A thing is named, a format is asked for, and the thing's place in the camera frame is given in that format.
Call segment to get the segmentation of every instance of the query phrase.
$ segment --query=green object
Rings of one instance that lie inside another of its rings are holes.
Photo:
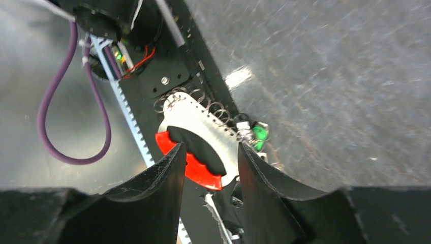
[[[253,132],[256,135],[256,139],[259,141],[255,144],[255,150],[261,151],[266,139],[268,139],[269,132],[262,126],[253,127]]]

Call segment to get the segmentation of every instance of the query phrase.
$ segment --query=gray floor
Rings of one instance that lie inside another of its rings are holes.
[[[270,124],[274,165],[322,190],[429,185],[429,1],[187,3],[239,109]],[[0,186],[100,192],[140,172],[144,164],[107,85],[109,155],[77,167],[44,152],[36,111],[64,56],[67,23],[12,0],[0,1],[0,23]],[[48,125],[70,155],[90,156],[102,146],[103,124],[78,59]]]
[[[73,186],[98,193],[145,169],[109,84],[100,84],[113,132],[107,156],[92,165],[71,166],[45,152],[36,114],[68,41],[66,20],[28,1],[0,1],[0,188]],[[53,98],[47,128],[62,152],[84,158],[100,150],[105,129],[80,52]]]

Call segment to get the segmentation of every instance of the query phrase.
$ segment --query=floor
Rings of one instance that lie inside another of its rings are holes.
[[[270,125],[267,149],[276,167],[327,191],[429,185],[429,1],[186,2],[239,109]],[[97,193],[142,171],[108,84],[100,84],[113,127],[108,155],[79,167],[44,151],[36,112],[65,54],[67,22],[29,0],[6,0],[0,23],[0,187]],[[54,97],[48,130],[75,157],[103,144],[101,116],[78,58]]]

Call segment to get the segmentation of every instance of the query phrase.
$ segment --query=screw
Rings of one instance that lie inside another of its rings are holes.
[[[169,83],[169,78],[164,76],[161,80],[162,84],[167,85]]]

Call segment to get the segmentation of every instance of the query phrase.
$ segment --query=red handle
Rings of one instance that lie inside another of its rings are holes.
[[[176,145],[176,142],[171,140],[169,131],[157,133],[156,142],[164,155]],[[218,191],[223,188],[221,175],[213,175],[193,154],[187,152],[186,161],[186,176],[189,179],[211,190]]]

